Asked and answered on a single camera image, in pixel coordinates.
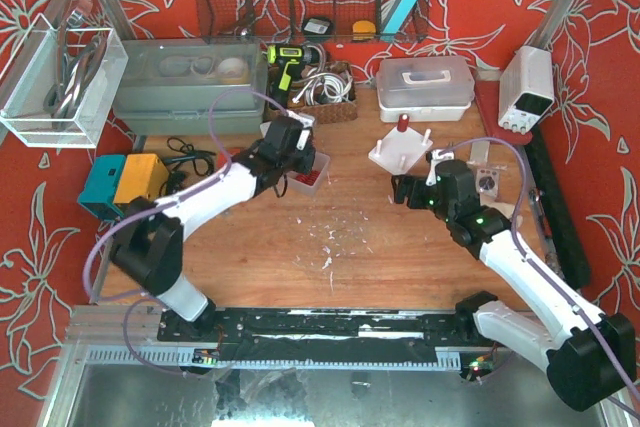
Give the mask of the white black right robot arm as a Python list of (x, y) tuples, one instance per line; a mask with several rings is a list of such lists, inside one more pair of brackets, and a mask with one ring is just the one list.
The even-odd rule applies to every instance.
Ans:
[(636, 379), (635, 329), (569, 287), (498, 209), (481, 203), (473, 173), (457, 159), (434, 161), (426, 177), (394, 175), (394, 201), (428, 209), (452, 240), (498, 274), (535, 314), (525, 317), (487, 291), (456, 306), (463, 337), (495, 341), (545, 373), (555, 394), (585, 411)]

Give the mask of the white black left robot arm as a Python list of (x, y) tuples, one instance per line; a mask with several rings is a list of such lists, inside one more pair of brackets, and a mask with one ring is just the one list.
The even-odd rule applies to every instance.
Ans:
[(310, 173), (314, 124), (312, 116), (288, 111), (214, 175), (153, 202), (136, 198), (117, 225), (110, 261), (187, 324), (212, 330), (216, 306), (184, 274), (183, 242), (224, 211), (276, 188), (288, 173)]

